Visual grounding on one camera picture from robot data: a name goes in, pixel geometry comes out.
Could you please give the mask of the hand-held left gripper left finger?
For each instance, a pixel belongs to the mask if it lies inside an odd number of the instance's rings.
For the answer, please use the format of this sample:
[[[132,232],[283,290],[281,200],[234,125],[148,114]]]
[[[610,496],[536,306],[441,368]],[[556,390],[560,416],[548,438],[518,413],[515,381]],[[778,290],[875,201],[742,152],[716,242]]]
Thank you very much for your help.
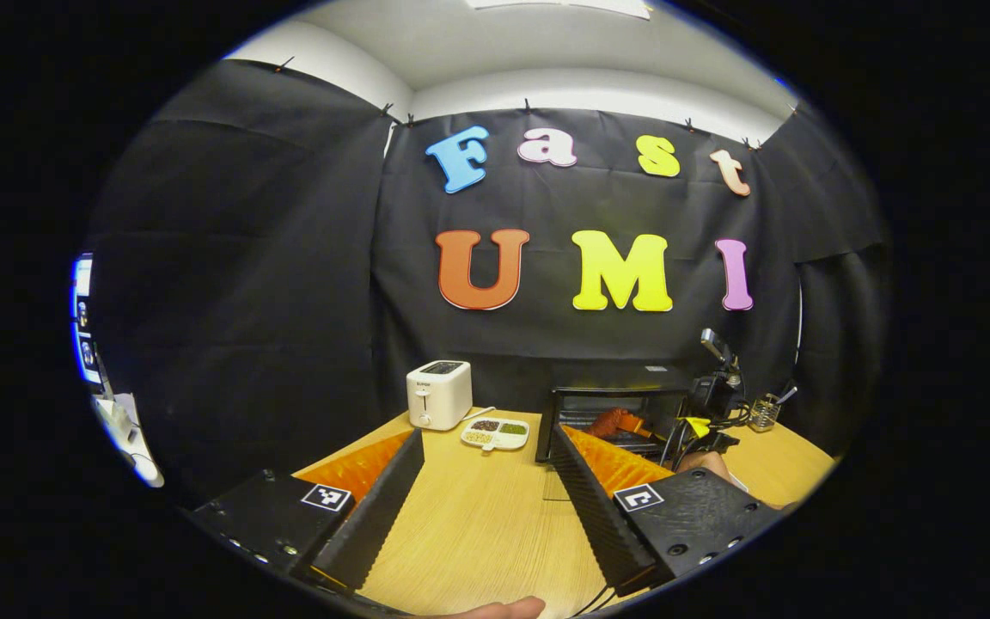
[[[424,463],[423,433],[413,428],[302,477],[264,469],[187,516],[268,571],[354,594],[363,588]]]

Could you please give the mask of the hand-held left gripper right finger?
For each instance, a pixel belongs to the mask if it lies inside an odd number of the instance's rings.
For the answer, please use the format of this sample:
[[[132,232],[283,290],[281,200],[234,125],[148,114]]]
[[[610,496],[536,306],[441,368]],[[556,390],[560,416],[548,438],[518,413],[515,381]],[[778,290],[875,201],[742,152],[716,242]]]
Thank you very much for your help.
[[[648,461],[562,426],[551,463],[618,596],[690,579],[785,516],[707,468],[643,475]]]

